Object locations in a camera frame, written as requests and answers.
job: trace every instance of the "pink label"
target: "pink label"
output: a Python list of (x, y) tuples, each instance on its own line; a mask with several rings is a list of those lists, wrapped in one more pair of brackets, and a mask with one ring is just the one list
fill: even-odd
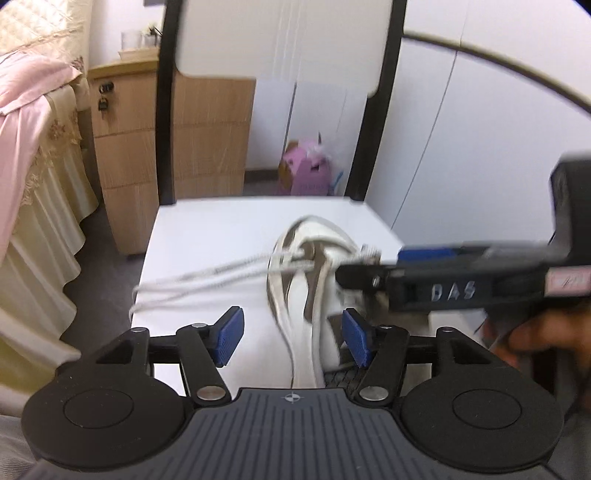
[(546, 274), (546, 297), (584, 296), (591, 293), (591, 265), (551, 268)]

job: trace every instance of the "floor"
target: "floor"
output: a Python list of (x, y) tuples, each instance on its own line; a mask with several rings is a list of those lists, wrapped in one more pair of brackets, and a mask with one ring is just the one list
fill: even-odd
[[(274, 195), (276, 182), (244, 185), (244, 196)], [(131, 290), (139, 282), (143, 255), (126, 257), (116, 247), (105, 205), (82, 221), (86, 243), (76, 255), (82, 273), (65, 286), (65, 294), (76, 304), (74, 322), (61, 339), (91, 353), (129, 328)]]

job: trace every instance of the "white sneaker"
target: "white sneaker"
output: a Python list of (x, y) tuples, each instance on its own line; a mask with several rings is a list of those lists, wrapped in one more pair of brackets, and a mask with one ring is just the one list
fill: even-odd
[[(269, 306), (288, 346), (293, 388), (323, 388), (324, 374), (353, 365), (343, 343), (340, 320), (349, 307), (364, 312), (363, 294), (340, 290), (335, 270), (343, 262), (375, 262), (379, 254), (359, 247), (338, 226), (309, 216), (278, 240), (269, 262)], [(294, 262), (312, 261), (308, 271), (281, 271)]]

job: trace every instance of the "white shoelace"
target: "white shoelace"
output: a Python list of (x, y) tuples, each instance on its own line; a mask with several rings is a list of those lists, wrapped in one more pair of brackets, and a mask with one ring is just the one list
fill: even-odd
[[(295, 260), (288, 263), (283, 263), (279, 268), (260, 268), (257, 270), (250, 270), (244, 273), (240, 273), (237, 275), (233, 275), (228, 278), (223, 278), (218, 281), (214, 281), (211, 283), (204, 283), (204, 284), (190, 284), (196, 280), (205, 280), (208, 277), (218, 277), (222, 274), (230, 274), (233, 273), (235, 270), (241, 268), (250, 267), (256, 263), (262, 261), (270, 261), (272, 258), (301, 258), (304, 255), (302, 250), (297, 251), (295, 254), (291, 251), (281, 251), (274, 255), (269, 254), (259, 254), (254, 255), (253, 257), (245, 258), (243, 260), (236, 260), (227, 264), (218, 265), (216, 267), (205, 268), (203, 270), (198, 270), (194, 272), (189, 272), (182, 275), (177, 275), (174, 277), (162, 278), (160, 280), (146, 282), (143, 284), (136, 285), (132, 291), (132, 297), (135, 301), (136, 296), (140, 292), (151, 292), (151, 293), (162, 293), (162, 294), (171, 294), (165, 296), (163, 298), (157, 300), (148, 300), (139, 303), (135, 303), (129, 309), (129, 321), (132, 320), (134, 313), (141, 312), (145, 310), (151, 309), (161, 309), (166, 308), (171, 302), (176, 300), (180, 300), (185, 298), (189, 295), (200, 293), (206, 290), (215, 290), (218, 288), (222, 288), (226, 285), (230, 285), (232, 283), (246, 280), (248, 278), (257, 277), (259, 275), (266, 275), (268, 273), (287, 273), (287, 272), (297, 272), (297, 271), (311, 271), (314, 269), (314, 261), (311, 260)], [(368, 248), (364, 245), (361, 251), (353, 255), (345, 260), (344, 262), (347, 263), (356, 263), (356, 262), (366, 262), (372, 258), (375, 258), (379, 255), (379, 251), (373, 248)]]

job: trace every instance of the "bed skirt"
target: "bed skirt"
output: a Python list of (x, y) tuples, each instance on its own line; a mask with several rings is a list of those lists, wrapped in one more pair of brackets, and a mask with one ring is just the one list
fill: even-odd
[(79, 222), (98, 206), (84, 171), (73, 91), (63, 87), (48, 100), (52, 122), (0, 265), (0, 413), (12, 416), (57, 366), (80, 356), (59, 340), (76, 315), (63, 287), (80, 273)]

